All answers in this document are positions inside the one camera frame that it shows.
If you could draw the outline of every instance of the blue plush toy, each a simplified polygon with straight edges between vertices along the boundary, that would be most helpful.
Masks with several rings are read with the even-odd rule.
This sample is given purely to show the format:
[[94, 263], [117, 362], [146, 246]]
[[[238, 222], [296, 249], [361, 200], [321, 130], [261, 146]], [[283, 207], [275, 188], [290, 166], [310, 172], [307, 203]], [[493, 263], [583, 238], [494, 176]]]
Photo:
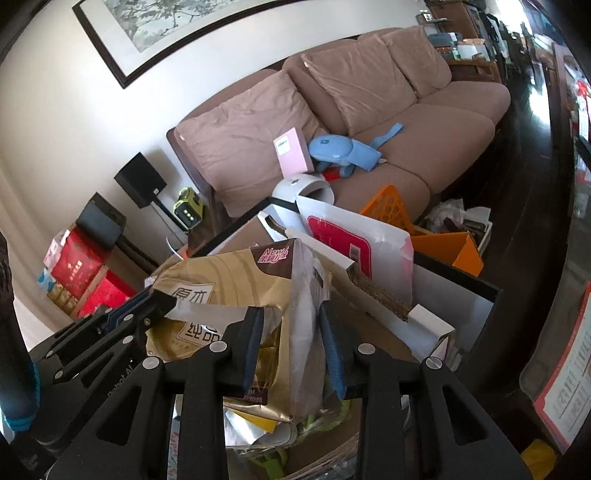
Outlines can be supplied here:
[[371, 171], [382, 154], [377, 150], [402, 130], [402, 124], [395, 124], [386, 134], [375, 137], [369, 145], [341, 135], [321, 135], [308, 145], [310, 156], [317, 160], [316, 171], [324, 172], [328, 167], [340, 165], [341, 178], [348, 179], [355, 167]]

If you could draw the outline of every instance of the painting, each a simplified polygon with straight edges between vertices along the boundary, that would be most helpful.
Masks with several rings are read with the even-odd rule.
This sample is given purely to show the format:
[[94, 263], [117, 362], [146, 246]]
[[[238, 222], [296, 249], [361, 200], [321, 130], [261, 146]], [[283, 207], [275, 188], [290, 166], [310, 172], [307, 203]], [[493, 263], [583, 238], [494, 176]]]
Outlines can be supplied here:
[[159, 61], [207, 33], [302, 0], [82, 0], [73, 7], [91, 42], [126, 88]]

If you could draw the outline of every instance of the red logo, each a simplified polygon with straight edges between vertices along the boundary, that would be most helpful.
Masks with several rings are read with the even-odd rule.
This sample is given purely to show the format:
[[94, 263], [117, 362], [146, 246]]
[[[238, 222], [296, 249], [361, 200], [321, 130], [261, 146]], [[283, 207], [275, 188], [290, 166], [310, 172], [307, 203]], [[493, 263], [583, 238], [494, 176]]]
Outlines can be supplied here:
[[279, 260], [285, 260], [290, 252], [289, 247], [276, 250], [267, 248], [258, 260], [258, 263], [277, 263]]

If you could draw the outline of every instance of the gold packaging bag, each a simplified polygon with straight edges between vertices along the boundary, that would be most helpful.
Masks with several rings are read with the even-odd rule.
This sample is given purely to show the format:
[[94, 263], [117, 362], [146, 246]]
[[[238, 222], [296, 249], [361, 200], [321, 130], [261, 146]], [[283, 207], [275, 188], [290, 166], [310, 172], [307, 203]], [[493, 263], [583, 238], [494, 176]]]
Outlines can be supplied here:
[[235, 410], [297, 421], [322, 400], [324, 348], [316, 316], [330, 277], [298, 239], [191, 258], [163, 272], [154, 288], [178, 298], [167, 319], [148, 331], [148, 351], [169, 361], [219, 340], [249, 306], [265, 307], [255, 381]]

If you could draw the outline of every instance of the paper bag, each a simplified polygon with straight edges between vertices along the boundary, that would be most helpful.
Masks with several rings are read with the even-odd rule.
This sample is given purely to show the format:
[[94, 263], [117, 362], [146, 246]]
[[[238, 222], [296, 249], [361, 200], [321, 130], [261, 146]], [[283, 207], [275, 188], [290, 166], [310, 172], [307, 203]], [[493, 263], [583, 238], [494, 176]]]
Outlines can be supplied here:
[[154, 283], [178, 301], [169, 320], [148, 331], [147, 346], [165, 360], [185, 358], [218, 340], [247, 307], [265, 307], [255, 382], [242, 401], [225, 404], [294, 421], [322, 400], [325, 357], [316, 316], [329, 287], [320, 261], [296, 239], [184, 260]]
[[411, 305], [414, 251], [408, 232], [308, 197], [298, 197], [297, 206], [315, 239], [356, 261], [378, 287]]

